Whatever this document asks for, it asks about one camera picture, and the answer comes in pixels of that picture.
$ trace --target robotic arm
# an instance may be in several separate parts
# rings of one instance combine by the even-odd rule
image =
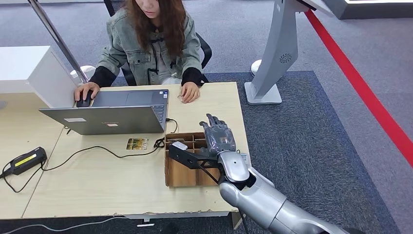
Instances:
[[[232,131],[225,122],[210,114],[207,117],[210,125],[200,123],[208,144],[204,156],[187,152],[175,142],[169,147],[169,157],[190,169],[219,168],[219,191],[230,205],[274,234],[364,234],[328,223],[288,201],[236,152]]]

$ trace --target laptop sticker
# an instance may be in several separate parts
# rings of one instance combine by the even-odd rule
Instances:
[[[64,118],[65,121],[72,123],[72,122],[86,122],[84,118]]]

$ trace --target speaker grille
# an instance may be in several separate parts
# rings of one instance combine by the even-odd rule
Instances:
[[[283,54],[280,57],[280,63],[288,63],[293,56],[291,54]]]

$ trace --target cable on floor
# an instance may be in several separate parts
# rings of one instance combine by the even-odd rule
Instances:
[[[43,224],[33,224],[33,225],[27,225],[27,226],[24,226],[24,227],[20,227],[20,228],[14,229],[14,230],[9,231],[9,232],[7,232],[7,233],[0,233],[0,234],[11,234],[11,233],[17,232],[17,231],[19,231],[19,230],[26,229],[26,228],[31,228],[31,227],[43,227],[43,228],[45,228],[45,229],[47,229],[47,230],[49,230],[49,231],[52,231],[52,232],[64,232],[64,231],[67,231],[67,230],[70,230],[70,229],[73,229],[73,228],[79,228],[79,227],[89,226],[89,225],[95,225],[95,224],[102,224],[102,223],[106,223],[106,222],[108,222],[108,221],[110,221],[110,220],[120,219],[120,218],[121,218],[121,219],[125,219],[125,218],[127,218],[127,217],[112,217],[112,218],[108,218],[108,219],[105,219],[105,220],[100,221],[100,222],[84,223],[84,224],[75,225],[75,226],[72,226],[72,227],[69,227],[69,228],[65,228],[65,229],[53,229],[53,228],[49,228],[49,227],[47,227],[46,225],[43,225]]]

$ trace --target white cylinder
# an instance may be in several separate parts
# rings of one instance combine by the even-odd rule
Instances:
[[[83,71],[83,73],[86,75],[87,81],[92,78],[96,68],[93,66],[81,66],[80,69]],[[75,70],[70,72],[70,75],[72,75],[73,80],[75,81],[76,84],[82,85],[82,79],[77,75],[77,72]]]
[[[259,68],[260,65],[261,65],[261,61],[262,61],[262,59],[257,60],[257,61],[255,61],[255,62],[251,65],[251,73],[252,73],[252,76],[255,76],[255,74],[257,73],[258,68]]]

